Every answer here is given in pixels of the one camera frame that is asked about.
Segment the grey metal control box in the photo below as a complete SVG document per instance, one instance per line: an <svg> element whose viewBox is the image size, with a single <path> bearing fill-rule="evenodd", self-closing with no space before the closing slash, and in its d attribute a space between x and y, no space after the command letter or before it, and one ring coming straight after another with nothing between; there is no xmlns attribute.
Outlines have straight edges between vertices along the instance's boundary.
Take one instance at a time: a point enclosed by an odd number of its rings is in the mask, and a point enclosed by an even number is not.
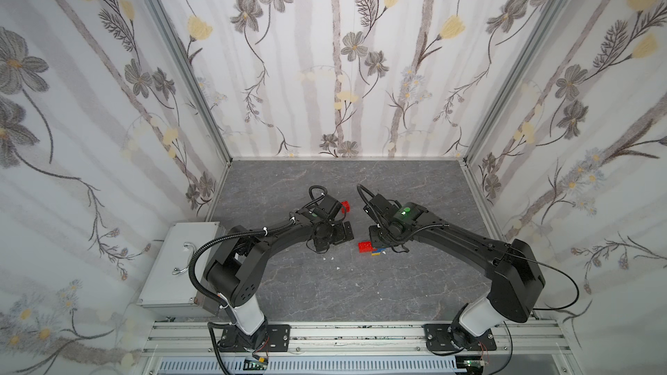
<svg viewBox="0 0 667 375"><path fill-rule="evenodd" d="M198 248L224 231L218 222L179 222L165 236L137 300L163 317L207 317L204 296L189 279L189 262Z"/></svg>

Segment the long red lego brick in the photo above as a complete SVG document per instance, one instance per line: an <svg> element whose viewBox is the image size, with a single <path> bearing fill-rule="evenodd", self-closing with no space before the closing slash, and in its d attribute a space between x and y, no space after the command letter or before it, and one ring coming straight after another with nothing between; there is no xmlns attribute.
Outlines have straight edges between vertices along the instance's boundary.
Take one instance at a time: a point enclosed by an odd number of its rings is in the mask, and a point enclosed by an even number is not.
<svg viewBox="0 0 667 375"><path fill-rule="evenodd" d="M358 251L359 253L372 253L373 252L373 244L371 241L363 241L358 243Z"/></svg>

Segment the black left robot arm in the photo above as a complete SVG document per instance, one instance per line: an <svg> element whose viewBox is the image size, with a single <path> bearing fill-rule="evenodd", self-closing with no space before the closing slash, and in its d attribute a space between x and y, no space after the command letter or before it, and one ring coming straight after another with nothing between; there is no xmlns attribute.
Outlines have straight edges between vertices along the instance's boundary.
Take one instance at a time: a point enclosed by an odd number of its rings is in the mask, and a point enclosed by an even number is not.
<svg viewBox="0 0 667 375"><path fill-rule="evenodd" d="M352 241L344 203L328 194L313 199L288 219L259 229L234 227L230 233L199 248L189 264L189 279L199 293L222 308L236 330L224 347L254 351L269 340L269 322L256 292L269 260L293 245L304 243L318 255L331 246Z"/></svg>

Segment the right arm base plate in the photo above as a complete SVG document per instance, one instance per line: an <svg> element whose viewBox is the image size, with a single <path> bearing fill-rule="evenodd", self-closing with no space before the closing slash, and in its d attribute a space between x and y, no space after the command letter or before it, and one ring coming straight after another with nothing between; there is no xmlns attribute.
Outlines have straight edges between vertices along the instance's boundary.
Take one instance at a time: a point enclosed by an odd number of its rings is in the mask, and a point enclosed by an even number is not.
<svg viewBox="0 0 667 375"><path fill-rule="evenodd" d="M451 328L449 323L432 323L423 326L427 350L430 352L482 352L496 351L497 345L491 330L473 336L463 328Z"/></svg>

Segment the small green circuit board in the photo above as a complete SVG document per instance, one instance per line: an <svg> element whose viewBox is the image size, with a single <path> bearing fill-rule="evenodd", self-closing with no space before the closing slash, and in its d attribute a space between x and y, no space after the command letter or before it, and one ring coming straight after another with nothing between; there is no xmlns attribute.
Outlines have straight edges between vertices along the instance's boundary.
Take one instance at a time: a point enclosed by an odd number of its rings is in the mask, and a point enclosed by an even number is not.
<svg viewBox="0 0 667 375"><path fill-rule="evenodd" d="M244 371L266 371L269 367L269 361L264 358L246 358L243 363Z"/></svg>

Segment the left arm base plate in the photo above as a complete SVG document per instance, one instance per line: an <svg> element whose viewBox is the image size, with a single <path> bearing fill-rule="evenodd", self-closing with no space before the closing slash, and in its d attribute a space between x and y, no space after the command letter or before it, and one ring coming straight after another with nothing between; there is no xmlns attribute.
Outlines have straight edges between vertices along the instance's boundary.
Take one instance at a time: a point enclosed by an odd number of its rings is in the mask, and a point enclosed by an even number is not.
<svg viewBox="0 0 667 375"><path fill-rule="evenodd" d="M233 325L223 325L216 337L220 352L287 352L292 326L268 324L248 335Z"/></svg>

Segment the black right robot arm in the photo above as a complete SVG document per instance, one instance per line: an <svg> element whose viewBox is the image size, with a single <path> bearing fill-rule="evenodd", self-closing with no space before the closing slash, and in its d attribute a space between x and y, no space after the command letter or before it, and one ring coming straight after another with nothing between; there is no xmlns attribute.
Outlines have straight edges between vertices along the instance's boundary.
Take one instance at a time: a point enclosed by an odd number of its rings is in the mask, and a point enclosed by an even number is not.
<svg viewBox="0 0 667 375"><path fill-rule="evenodd" d="M409 241L427 244L490 281L488 292L464 305L450 323L448 337L455 347L470 347L498 324L528 321L545 288L545 277L526 243L495 241L447 222L419 204L399 207L381 194L363 202L375 222L369 235L376 248L404 248Z"/></svg>

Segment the aluminium frame rail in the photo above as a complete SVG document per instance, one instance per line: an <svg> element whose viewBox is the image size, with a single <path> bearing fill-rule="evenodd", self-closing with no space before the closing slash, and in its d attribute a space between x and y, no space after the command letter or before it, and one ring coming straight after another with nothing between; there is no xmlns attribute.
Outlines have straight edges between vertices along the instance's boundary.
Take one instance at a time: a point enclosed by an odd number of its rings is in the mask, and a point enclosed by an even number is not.
<svg viewBox="0 0 667 375"><path fill-rule="evenodd" d="M281 322L292 326L287 352L259 352L284 357L313 356L433 356L427 350L420 321L396 322ZM505 323L490 329L496 351L483 351L485 358L507 355L572 355L559 325L552 320L529 319L528 323ZM212 357L214 345L204 322L155 323L142 348L141 358L186 356Z"/></svg>

